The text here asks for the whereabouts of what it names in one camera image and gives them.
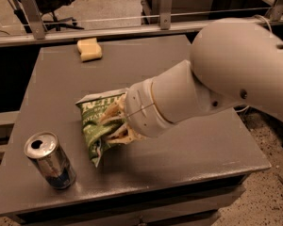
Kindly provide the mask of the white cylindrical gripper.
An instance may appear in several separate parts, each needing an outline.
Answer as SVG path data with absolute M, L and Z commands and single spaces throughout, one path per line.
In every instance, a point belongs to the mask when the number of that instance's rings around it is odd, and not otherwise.
M 159 113 L 153 96 L 153 78 L 132 85 L 126 95 L 114 101 L 101 115 L 99 122 L 127 122 L 115 132 L 104 136 L 104 141 L 112 144 L 129 144 L 145 137 L 158 137 L 174 125 L 166 121 Z

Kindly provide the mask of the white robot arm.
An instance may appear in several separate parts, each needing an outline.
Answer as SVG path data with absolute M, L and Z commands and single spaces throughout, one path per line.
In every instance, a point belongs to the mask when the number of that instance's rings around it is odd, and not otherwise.
M 243 19 L 205 26 L 190 58 L 132 85 L 100 118 L 123 120 L 115 133 L 157 137 L 189 118 L 250 105 L 283 122 L 283 40 Z

